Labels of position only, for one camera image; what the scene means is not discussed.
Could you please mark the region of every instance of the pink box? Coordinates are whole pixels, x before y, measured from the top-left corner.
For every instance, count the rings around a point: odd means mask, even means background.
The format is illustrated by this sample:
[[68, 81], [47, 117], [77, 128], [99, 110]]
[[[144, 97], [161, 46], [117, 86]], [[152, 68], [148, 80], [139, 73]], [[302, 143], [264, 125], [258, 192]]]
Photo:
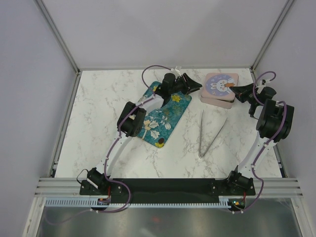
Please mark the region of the pink box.
[[201, 92], [201, 102], [230, 109], [235, 100], [235, 94], [229, 89], [237, 86], [237, 73], [209, 73], [206, 75]]

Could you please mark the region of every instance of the gray floor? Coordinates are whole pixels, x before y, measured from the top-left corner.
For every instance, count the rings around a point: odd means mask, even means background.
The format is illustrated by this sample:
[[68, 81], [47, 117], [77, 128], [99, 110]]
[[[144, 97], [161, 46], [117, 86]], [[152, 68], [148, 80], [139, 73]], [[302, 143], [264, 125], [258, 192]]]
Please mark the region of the gray floor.
[[[84, 208], [49, 208], [61, 221]], [[84, 213], [60, 225], [41, 223], [39, 237], [300, 237], [289, 199], [259, 200], [244, 214], [221, 209], [130, 208], [120, 213]]]

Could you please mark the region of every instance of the metal tongs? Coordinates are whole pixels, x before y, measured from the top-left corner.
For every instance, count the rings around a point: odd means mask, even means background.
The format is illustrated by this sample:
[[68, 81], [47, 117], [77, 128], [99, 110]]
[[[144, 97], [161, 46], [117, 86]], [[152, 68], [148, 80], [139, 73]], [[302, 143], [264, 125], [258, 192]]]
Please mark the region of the metal tongs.
[[206, 150], [204, 151], [204, 153], [202, 154], [201, 152], [201, 144], [202, 144], [202, 127], [203, 127], [203, 114], [204, 114], [204, 110], [202, 111], [202, 117], [201, 117], [201, 124], [200, 124], [200, 127], [199, 127], [199, 145], [198, 145], [198, 156], [200, 158], [204, 157], [206, 152], [208, 151], [208, 149], [212, 146], [214, 140], [216, 139], [216, 137], [218, 136], [218, 134], [221, 132], [221, 130], [223, 129], [226, 121], [227, 121], [227, 118], [225, 119], [225, 122], [223, 123], [221, 129], [218, 131], [218, 133], [216, 134], [216, 136], [214, 137], [214, 139], [210, 142], [210, 144], [208, 145], [208, 147], [206, 148]]

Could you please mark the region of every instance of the teal fabric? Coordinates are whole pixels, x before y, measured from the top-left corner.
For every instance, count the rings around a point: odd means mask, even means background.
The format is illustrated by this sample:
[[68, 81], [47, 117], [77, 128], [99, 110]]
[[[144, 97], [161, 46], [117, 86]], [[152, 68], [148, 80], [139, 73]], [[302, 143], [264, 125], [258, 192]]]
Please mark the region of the teal fabric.
[[[160, 85], [160, 82], [154, 81], [150, 88], [155, 90], [158, 85]], [[153, 92], [148, 89], [140, 101], [152, 94]], [[163, 147], [191, 100], [190, 95], [184, 95], [181, 92], [173, 94], [165, 106], [146, 115], [143, 128], [138, 137], [153, 146]]]

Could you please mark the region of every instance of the tabletop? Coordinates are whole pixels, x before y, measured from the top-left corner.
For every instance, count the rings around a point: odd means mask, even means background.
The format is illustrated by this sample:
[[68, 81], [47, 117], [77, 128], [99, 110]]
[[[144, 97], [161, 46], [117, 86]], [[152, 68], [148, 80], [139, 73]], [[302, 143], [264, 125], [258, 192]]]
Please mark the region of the tabletop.
[[[55, 177], [77, 177], [95, 167], [113, 141], [117, 120], [128, 101], [137, 102], [146, 91], [142, 70], [83, 71], [69, 120]], [[162, 81], [165, 69], [147, 70], [147, 84]], [[238, 85], [252, 83], [249, 69], [183, 69], [203, 84], [208, 73], [237, 73]], [[229, 110], [204, 104], [200, 91], [192, 101], [164, 147], [157, 148], [133, 138], [119, 157], [113, 178], [226, 178], [245, 158], [257, 131], [257, 120], [248, 114], [250, 105], [235, 100]], [[202, 111], [202, 151], [227, 119], [204, 157], [198, 156]], [[259, 177], [281, 177], [271, 149], [257, 169]]]

